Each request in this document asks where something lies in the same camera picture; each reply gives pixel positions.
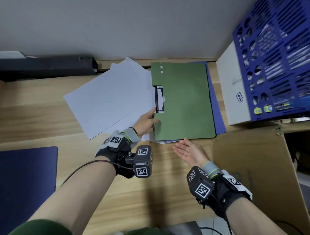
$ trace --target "cardboard box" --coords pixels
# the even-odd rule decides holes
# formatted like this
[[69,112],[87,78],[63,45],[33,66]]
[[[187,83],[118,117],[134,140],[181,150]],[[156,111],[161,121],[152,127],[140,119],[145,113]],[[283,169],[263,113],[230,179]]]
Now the cardboard box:
[[235,43],[216,62],[229,125],[251,121]]
[[[253,203],[273,221],[310,234],[309,214],[285,133],[310,130],[310,121],[227,132],[213,142],[213,160],[253,193]],[[277,223],[288,234],[294,228]]]

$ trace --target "blue mat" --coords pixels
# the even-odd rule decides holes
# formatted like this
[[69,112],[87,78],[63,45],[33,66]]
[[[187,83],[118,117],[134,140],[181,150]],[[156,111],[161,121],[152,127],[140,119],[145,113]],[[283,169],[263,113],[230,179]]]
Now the blue mat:
[[26,222],[56,189],[57,147],[0,152],[0,235]]

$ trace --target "wooden table surface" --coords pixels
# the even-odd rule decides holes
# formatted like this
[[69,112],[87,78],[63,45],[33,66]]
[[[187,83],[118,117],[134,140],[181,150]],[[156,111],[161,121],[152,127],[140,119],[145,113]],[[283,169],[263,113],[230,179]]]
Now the wooden table surface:
[[[176,59],[191,62],[205,59]],[[138,61],[142,65],[150,60]],[[104,61],[100,68],[109,67]],[[212,83],[227,131],[229,126],[215,62],[208,63]],[[95,76],[48,78],[3,83],[0,81],[0,151],[57,146],[57,187],[80,165],[94,159],[107,134],[88,140],[63,96]],[[212,139],[200,139],[212,157]],[[190,194],[186,181],[189,166],[172,150],[173,144],[150,142],[153,172],[150,178],[117,176],[91,218],[84,234],[109,234],[145,226],[178,224],[214,216]]]

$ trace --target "black wire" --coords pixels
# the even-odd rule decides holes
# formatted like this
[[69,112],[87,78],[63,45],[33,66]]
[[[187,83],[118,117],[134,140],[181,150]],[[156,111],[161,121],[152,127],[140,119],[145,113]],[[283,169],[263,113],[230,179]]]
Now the black wire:
[[218,202],[218,204],[219,204],[219,205],[221,206],[221,208],[223,209],[224,217],[225,217],[224,220],[227,222],[227,226],[228,226],[228,229],[229,229],[230,234],[233,235],[232,230],[230,229],[230,224],[229,224],[229,222],[228,222],[228,218],[227,218],[226,211],[225,211],[224,207],[223,207],[222,204],[219,202],[219,200],[217,200],[217,198],[216,198],[215,196],[213,196],[212,194],[211,194],[211,196]]
[[302,231],[300,231],[295,225],[292,225],[292,224],[290,224],[290,223],[288,223],[288,222],[285,222],[285,221],[282,221],[282,220],[273,220],[273,222],[274,222],[275,224],[277,224],[277,223],[287,224],[287,225],[291,226],[292,228],[295,228],[301,235],[305,235],[305,234],[304,234]]
[[216,231],[219,235],[223,235],[223,234],[221,234],[219,231],[217,231],[217,230],[215,230],[215,229],[213,229],[213,228],[209,228],[209,227],[199,227],[200,229],[210,229],[210,230],[213,230],[213,231]]
[[86,165],[88,165],[88,164],[94,163],[94,162],[108,162],[108,163],[111,163],[111,164],[113,164],[113,165],[116,165],[116,166],[125,168],[125,169],[133,170],[133,168],[121,166],[121,165],[119,165],[119,164],[117,164],[117,163],[110,162],[110,161],[108,161],[108,160],[94,160],[94,161],[85,163],[84,165],[82,165],[82,166],[80,166],[79,168],[77,168],[74,172],[72,172],[72,173],[65,179],[65,181],[64,181],[61,185],[63,185],[65,182],[67,182],[67,180],[68,180],[75,172],[77,172],[79,169],[81,169],[82,167],[84,167],[84,166],[86,166]]

